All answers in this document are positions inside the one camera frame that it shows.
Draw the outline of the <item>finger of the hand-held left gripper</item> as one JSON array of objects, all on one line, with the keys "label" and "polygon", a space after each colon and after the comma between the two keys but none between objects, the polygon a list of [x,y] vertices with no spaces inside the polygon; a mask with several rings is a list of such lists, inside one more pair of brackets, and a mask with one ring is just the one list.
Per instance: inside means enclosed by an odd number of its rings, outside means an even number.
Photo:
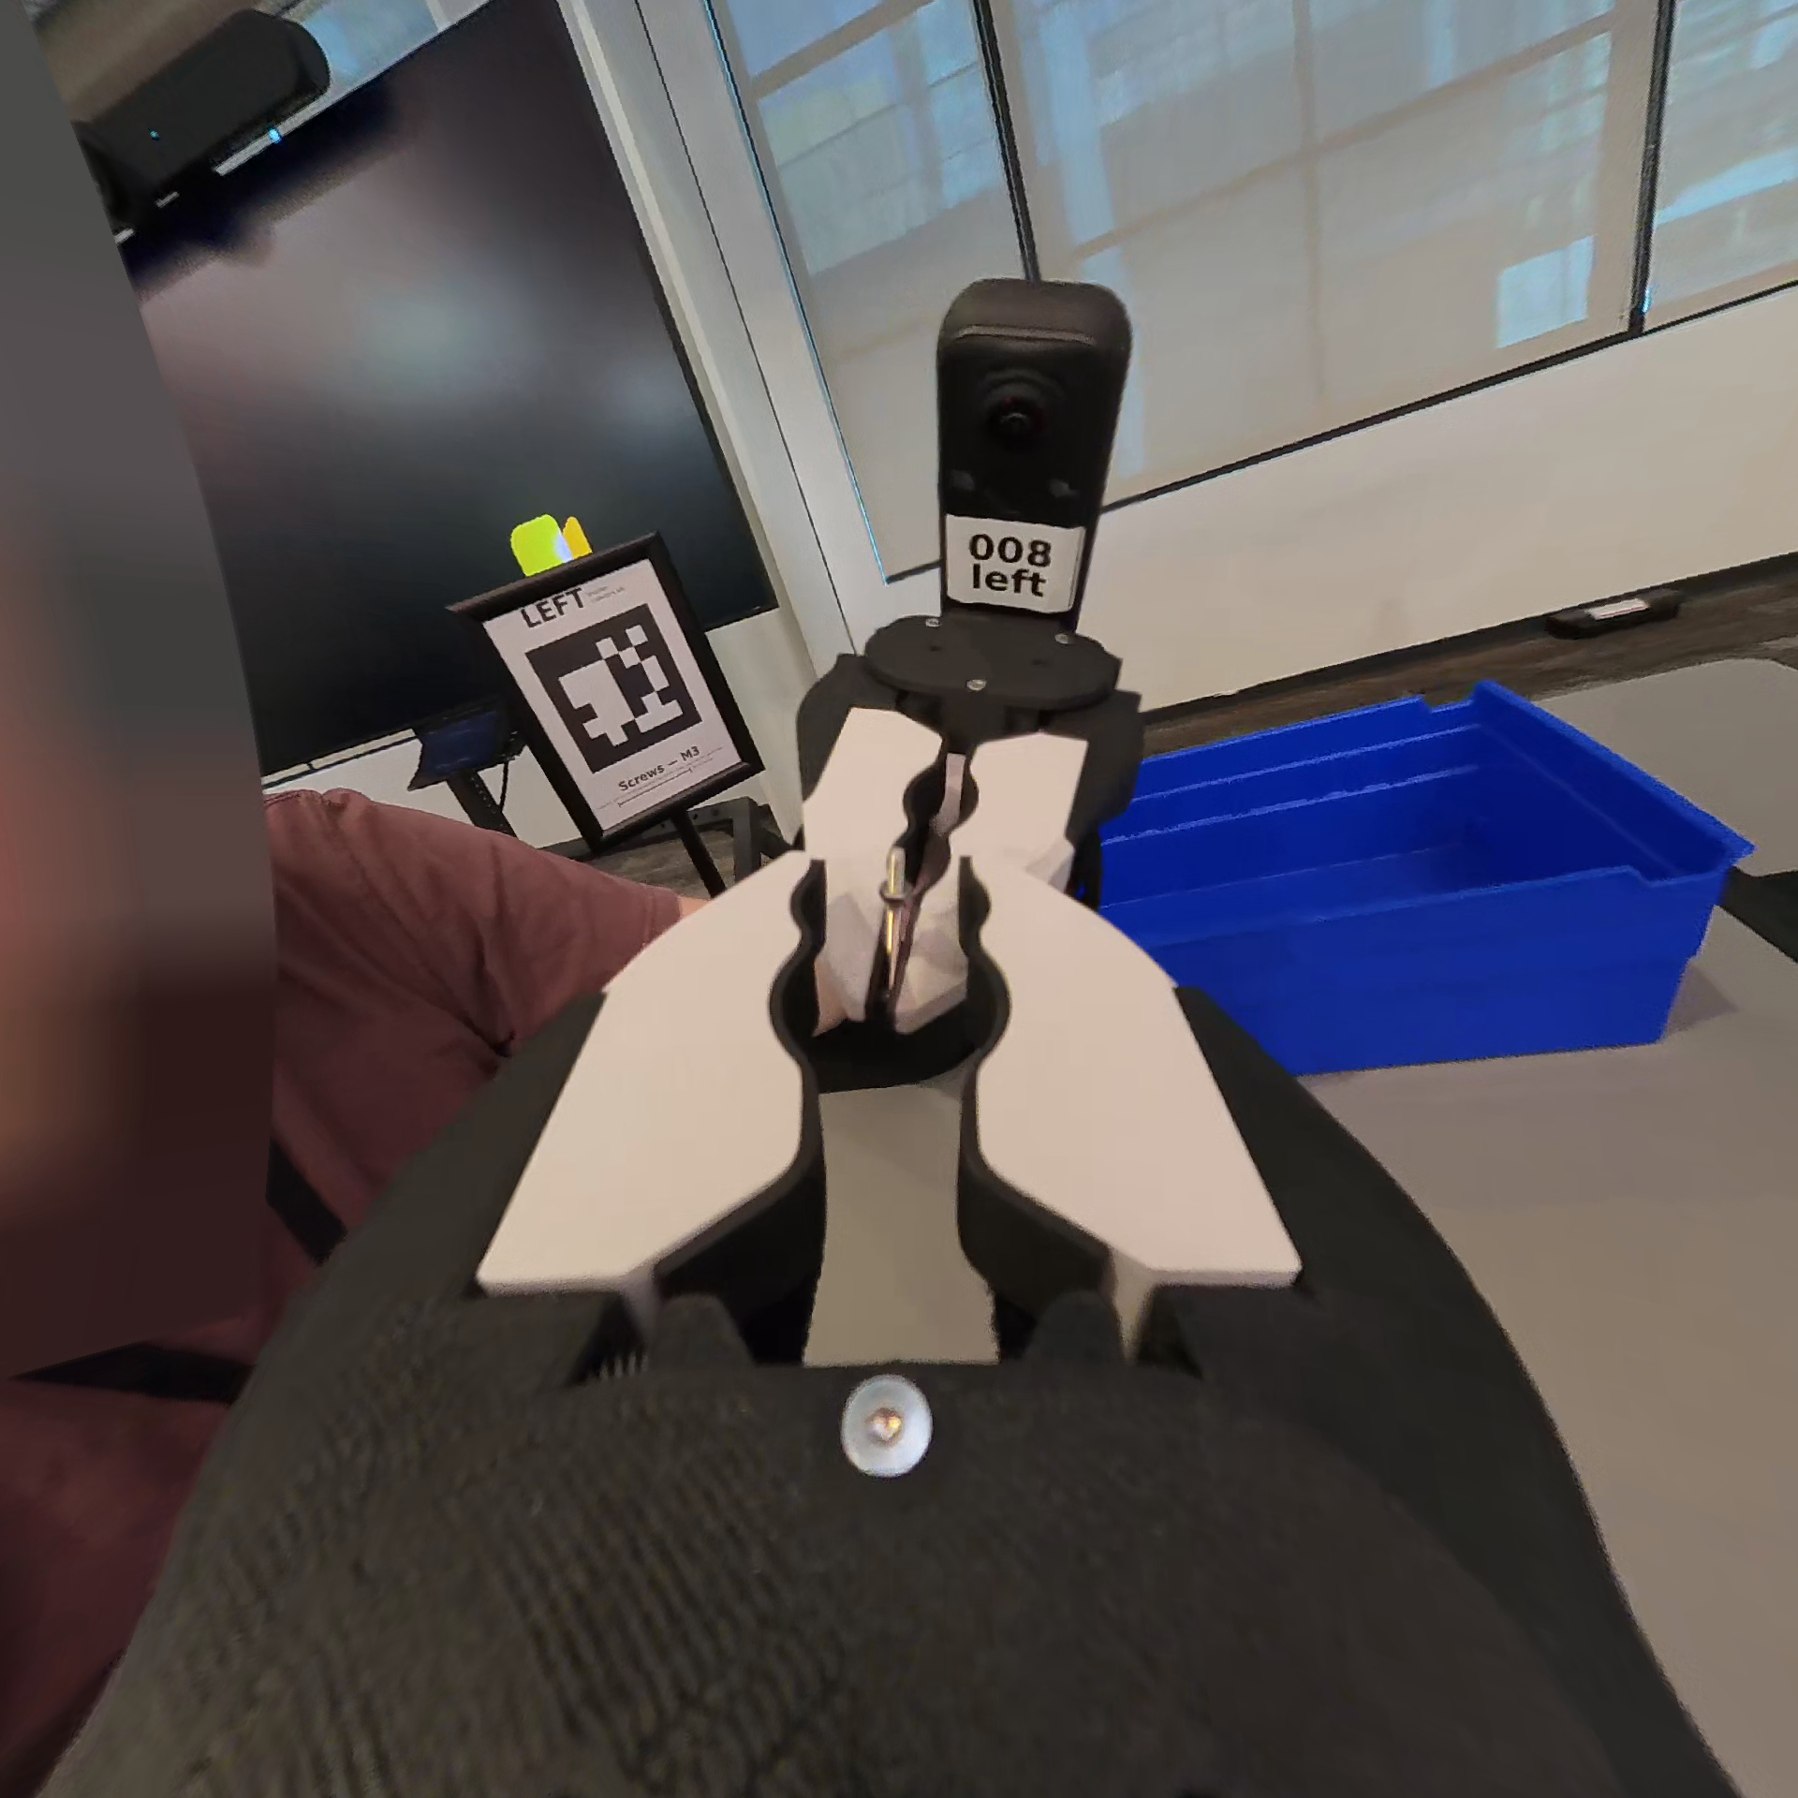
[{"label": "finger of the hand-held left gripper", "polygon": [[803,806],[806,851],[824,868],[819,985],[845,1024],[865,1024],[888,961],[884,947],[893,852],[908,855],[920,794],[941,771],[943,738],[886,709],[845,713],[824,771]]},{"label": "finger of the hand-held left gripper", "polygon": [[960,875],[1020,870],[1068,896],[1072,875],[1071,813],[1087,762],[1087,744],[1065,735],[1020,735],[980,745],[960,784],[963,816],[933,839],[933,871],[913,904],[903,973],[896,987],[897,1027],[925,1027],[952,1012],[967,994],[961,947]]}]

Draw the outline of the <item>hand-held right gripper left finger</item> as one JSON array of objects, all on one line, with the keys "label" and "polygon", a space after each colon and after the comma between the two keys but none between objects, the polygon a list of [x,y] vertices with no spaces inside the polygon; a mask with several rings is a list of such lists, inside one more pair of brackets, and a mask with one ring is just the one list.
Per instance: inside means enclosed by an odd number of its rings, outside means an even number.
[{"label": "hand-held right gripper left finger", "polygon": [[641,1337],[713,1297],[754,1359],[798,1364],[824,1259],[807,1045],[824,868],[786,855],[604,991],[478,1270],[489,1297],[606,1294]]}]

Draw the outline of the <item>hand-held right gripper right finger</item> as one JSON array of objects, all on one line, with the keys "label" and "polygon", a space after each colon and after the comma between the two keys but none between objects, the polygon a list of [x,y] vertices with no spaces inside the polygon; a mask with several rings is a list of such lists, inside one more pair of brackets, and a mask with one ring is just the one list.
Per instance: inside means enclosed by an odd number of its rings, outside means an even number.
[{"label": "hand-held right gripper right finger", "polygon": [[1302,1271],[1171,977],[1112,922],[994,859],[960,871],[967,1006],[958,1231],[1005,1313],[1102,1297],[1129,1349],[1176,1289]]}]

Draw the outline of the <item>long thin metal bolt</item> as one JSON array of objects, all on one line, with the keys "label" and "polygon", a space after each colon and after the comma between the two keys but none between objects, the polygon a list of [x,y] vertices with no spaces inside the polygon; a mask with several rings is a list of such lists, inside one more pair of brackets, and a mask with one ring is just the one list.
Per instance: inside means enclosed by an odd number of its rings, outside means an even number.
[{"label": "long thin metal bolt", "polygon": [[[910,851],[908,844],[901,841],[908,852],[908,877],[910,877]],[[910,891],[908,902],[901,907],[886,907],[880,896],[883,906],[883,922],[880,922],[880,943],[874,961],[874,978],[869,987],[869,1005],[876,1005],[880,1012],[890,1021],[897,1017],[897,1002],[903,989],[906,969],[908,969],[908,955],[910,955],[910,935],[913,935],[913,921],[915,921],[915,885]]]}]

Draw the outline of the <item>blue parts bin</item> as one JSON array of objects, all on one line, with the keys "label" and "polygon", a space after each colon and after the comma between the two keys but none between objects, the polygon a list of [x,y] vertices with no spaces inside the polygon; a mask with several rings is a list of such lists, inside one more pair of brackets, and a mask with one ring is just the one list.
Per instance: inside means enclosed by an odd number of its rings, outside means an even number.
[{"label": "blue parts bin", "polygon": [[1466,1064],[1658,1042],[1751,852],[1484,680],[1146,759],[1100,909],[1294,1075]]}]

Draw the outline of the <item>framed marker sign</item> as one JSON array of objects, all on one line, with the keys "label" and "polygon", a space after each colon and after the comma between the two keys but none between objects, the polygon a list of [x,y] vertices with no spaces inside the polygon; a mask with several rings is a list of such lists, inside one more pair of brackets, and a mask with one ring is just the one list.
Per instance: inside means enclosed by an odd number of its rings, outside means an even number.
[{"label": "framed marker sign", "polygon": [[693,811],[767,771],[656,531],[448,608],[504,679],[528,748],[593,855],[668,825],[729,881]]}]

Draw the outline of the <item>black tablet stand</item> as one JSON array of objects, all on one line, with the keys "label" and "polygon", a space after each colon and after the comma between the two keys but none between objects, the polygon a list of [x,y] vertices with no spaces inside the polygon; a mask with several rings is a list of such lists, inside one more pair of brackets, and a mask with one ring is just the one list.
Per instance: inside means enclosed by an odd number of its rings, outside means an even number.
[{"label": "black tablet stand", "polygon": [[414,731],[417,765],[410,792],[502,769],[524,744],[506,702],[452,710]]}]

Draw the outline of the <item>black flat device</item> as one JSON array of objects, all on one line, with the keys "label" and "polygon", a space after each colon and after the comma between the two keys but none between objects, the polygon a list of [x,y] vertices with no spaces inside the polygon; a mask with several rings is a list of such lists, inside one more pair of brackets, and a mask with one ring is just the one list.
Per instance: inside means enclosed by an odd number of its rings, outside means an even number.
[{"label": "black flat device", "polygon": [[1561,640],[1594,640],[1650,624],[1678,619],[1685,594],[1678,589],[1650,589],[1630,595],[1570,607],[1543,619],[1543,630]]}]

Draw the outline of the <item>large black wall screen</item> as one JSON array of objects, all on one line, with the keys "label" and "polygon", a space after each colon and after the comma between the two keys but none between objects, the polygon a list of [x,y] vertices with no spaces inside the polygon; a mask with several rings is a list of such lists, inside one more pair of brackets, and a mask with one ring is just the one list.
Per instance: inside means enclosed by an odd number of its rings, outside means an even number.
[{"label": "large black wall screen", "polygon": [[510,536],[658,534],[706,631],[775,594],[559,4],[484,4],[121,257],[208,506],[261,774],[500,679]]}]

